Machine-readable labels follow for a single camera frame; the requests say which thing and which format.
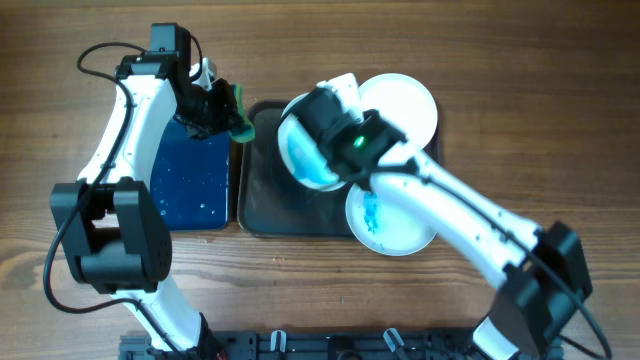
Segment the green yellow sponge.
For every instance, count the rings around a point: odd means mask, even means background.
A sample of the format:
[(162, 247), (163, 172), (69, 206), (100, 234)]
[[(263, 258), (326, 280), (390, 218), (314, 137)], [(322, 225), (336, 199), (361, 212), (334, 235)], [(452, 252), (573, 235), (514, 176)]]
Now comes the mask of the green yellow sponge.
[(232, 90), (236, 100), (236, 109), (233, 112), (235, 125), (229, 131), (229, 135), (237, 143), (249, 143), (255, 139), (256, 131), (253, 122), (246, 115), (246, 108), (243, 105), (243, 88), (240, 84), (233, 84)]

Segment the white plate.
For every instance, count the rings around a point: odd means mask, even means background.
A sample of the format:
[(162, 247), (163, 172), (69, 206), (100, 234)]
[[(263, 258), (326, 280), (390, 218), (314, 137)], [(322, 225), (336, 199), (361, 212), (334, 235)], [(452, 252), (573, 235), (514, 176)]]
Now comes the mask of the white plate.
[(429, 245), (436, 232), (404, 208), (353, 185), (345, 214), (353, 235), (370, 250), (387, 256), (408, 256)]
[(404, 74), (376, 75), (359, 86), (361, 105), (376, 109), (420, 149), (434, 138), (438, 110), (434, 97), (418, 80)]
[(282, 122), (277, 130), (278, 151), (286, 169), (299, 184), (321, 192), (335, 191), (345, 183), (329, 169), (326, 159), (297, 118), (294, 115), (286, 116), (305, 96), (306, 93), (303, 93), (294, 98), (283, 111)]

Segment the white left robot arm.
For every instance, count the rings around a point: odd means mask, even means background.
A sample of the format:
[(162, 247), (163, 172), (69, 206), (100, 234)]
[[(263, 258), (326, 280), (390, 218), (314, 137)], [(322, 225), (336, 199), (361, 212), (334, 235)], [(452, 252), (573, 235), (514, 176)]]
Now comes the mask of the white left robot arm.
[(224, 227), (233, 142), (252, 129), (241, 88), (158, 50), (127, 56), (101, 141), (72, 183), (52, 190), (62, 251), (75, 281), (126, 306), (147, 331), (146, 355), (219, 359), (224, 347), (172, 278), (175, 230)]

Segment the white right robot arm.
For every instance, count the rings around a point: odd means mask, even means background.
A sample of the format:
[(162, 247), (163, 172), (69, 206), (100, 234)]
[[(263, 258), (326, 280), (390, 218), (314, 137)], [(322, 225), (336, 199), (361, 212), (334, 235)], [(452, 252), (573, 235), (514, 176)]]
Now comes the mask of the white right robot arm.
[(494, 288), (471, 344), (491, 359), (541, 358), (592, 283), (578, 235), (542, 228), (445, 170), (426, 152), (438, 129), (431, 93), (417, 80), (352, 74), (318, 83), (295, 107), (334, 181), (350, 182), (397, 207), (460, 252)]

